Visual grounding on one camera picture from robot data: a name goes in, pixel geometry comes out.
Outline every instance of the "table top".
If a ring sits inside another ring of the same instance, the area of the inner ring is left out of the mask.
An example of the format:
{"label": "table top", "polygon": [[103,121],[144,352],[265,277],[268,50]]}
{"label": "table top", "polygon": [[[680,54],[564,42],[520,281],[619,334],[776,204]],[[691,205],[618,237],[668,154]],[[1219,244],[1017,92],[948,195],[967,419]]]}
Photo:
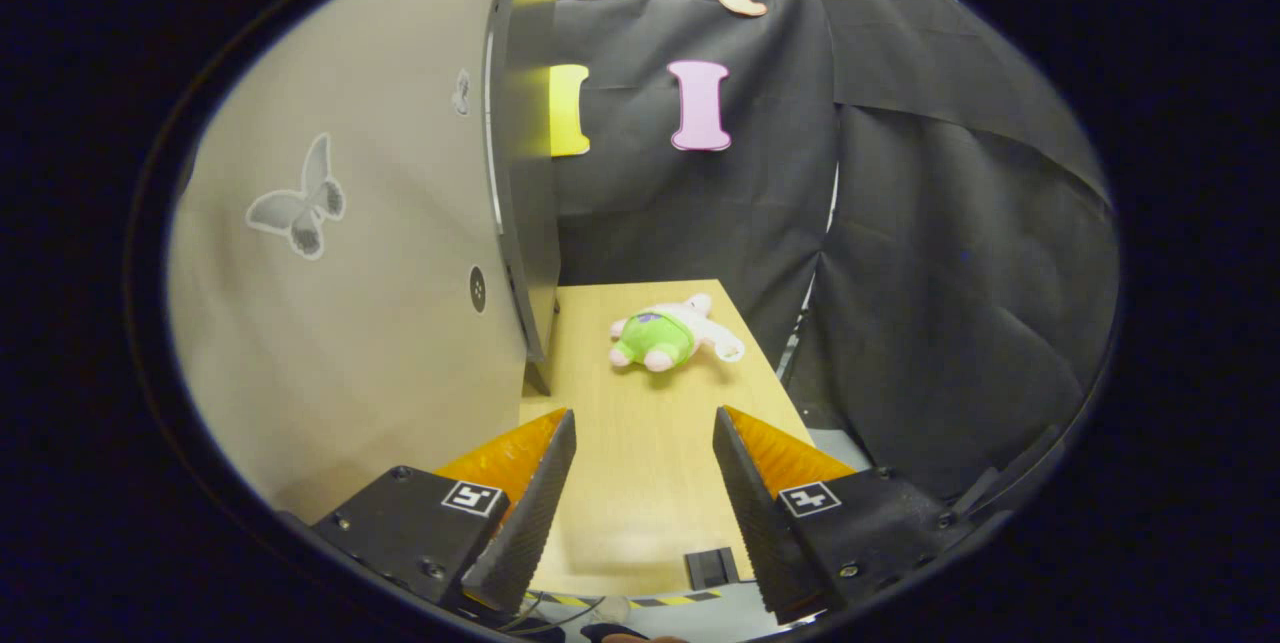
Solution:
{"label": "table top", "polygon": [[[699,350],[654,374],[609,364],[609,325],[649,305],[712,297],[710,319],[745,345],[742,360]],[[712,432],[733,406],[813,443],[804,420],[718,281],[558,288],[549,386],[526,388],[520,421],[573,410],[577,453],[531,588],[582,596],[653,596],[689,589],[685,553],[728,547],[754,579],[724,492]]]}

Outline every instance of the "stuffed toy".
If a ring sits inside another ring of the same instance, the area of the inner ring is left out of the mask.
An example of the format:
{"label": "stuffed toy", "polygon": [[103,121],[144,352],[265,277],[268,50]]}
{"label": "stuffed toy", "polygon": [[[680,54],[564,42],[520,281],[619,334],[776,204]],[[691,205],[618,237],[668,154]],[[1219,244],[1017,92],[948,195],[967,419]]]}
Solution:
{"label": "stuffed toy", "polygon": [[712,297],[698,293],[682,304],[662,304],[618,320],[609,328],[616,341],[609,351],[609,362],[623,368],[641,361],[654,373],[671,370],[687,361],[698,348],[707,345],[727,362],[742,360],[746,346],[707,315],[712,310]]}

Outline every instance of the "screw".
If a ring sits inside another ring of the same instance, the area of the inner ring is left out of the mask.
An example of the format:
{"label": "screw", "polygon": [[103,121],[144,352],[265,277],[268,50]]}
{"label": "screw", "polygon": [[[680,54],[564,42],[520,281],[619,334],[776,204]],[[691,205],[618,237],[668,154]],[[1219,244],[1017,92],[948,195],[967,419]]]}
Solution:
{"label": "screw", "polygon": [[426,557],[420,560],[419,564],[422,567],[422,574],[426,575],[428,578],[434,578],[436,580],[444,579],[444,566],[442,566],[440,564]]}

